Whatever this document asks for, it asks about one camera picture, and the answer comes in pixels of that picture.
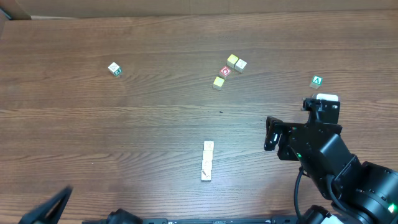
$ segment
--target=stack of white blocks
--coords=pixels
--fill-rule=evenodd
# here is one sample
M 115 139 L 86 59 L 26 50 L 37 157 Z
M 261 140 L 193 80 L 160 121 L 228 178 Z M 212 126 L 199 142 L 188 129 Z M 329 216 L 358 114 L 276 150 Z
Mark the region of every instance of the stack of white blocks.
M 214 142 L 205 141 L 203 148 L 203 160 L 201 161 L 201 181 L 211 181 L 211 170 L 213 168 Z

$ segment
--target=yellow cube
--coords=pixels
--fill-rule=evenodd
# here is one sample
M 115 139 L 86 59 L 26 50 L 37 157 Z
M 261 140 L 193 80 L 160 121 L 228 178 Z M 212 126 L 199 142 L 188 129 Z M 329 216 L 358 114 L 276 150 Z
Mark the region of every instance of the yellow cube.
M 217 77 L 216 80 L 214 80 L 213 82 L 213 88 L 217 89 L 217 90 L 221 90 L 221 87 L 223 87 L 225 80 L 223 80 L 220 77 Z
M 231 55 L 231 56 L 229 56 L 229 58 L 227 59 L 226 64 L 227 64 L 229 67 L 231 67 L 231 68 L 235 68 L 235 64 L 236 64 L 236 62 L 237 62 L 238 60 L 239 60 L 239 59 L 238 59 L 237 56 Z

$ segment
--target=white cube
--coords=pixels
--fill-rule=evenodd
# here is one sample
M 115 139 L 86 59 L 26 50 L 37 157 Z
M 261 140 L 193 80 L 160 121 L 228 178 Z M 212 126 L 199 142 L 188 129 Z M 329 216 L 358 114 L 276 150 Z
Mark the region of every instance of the white cube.
M 109 69 L 109 71 L 111 71 L 112 72 L 112 74 L 114 75 L 114 76 L 118 76 L 118 75 L 120 75 L 120 73 L 122 73 L 122 69 L 120 68 L 120 66 L 119 65 L 117 65 L 116 63 L 112 63 L 109 67 L 108 67 L 108 69 Z
M 203 151 L 203 160 L 213 160 L 213 151 Z
M 235 64 L 235 70 L 242 73 L 247 64 L 244 60 L 239 59 Z
M 211 170 L 201 170 L 201 181 L 211 181 Z
M 213 161 L 210 161 L 210 160 L 202 160 L 202 161 L 201 161 L 201 169 L 204 169 L 204 170 L 212 170 L 212 169 L 213 169 Z
M 214 142 L 213 141 L 205 141 L 203 150 L 213 151 L 214 150 Z

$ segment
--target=green light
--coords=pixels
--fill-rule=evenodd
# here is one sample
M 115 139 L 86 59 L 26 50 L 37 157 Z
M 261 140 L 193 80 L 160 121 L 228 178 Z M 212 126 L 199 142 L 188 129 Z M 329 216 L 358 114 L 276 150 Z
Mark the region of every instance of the green light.
M 388 207 L 388 210 L 393 213 L 396 210 L 397 206 L 394 204 L 391 204 L 390 207 Z

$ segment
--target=red symbol on cube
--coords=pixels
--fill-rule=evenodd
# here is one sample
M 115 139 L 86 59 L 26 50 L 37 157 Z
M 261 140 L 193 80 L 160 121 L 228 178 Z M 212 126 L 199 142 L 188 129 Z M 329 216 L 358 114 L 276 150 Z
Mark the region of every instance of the red symbol on cube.
M 224 66 L 224 67 L 220 70 L 220 76 L 221 76 L 222 78 L 226 78 L 230 73 L 231 73 L 231 70 L 230 70 L 227 66 Z

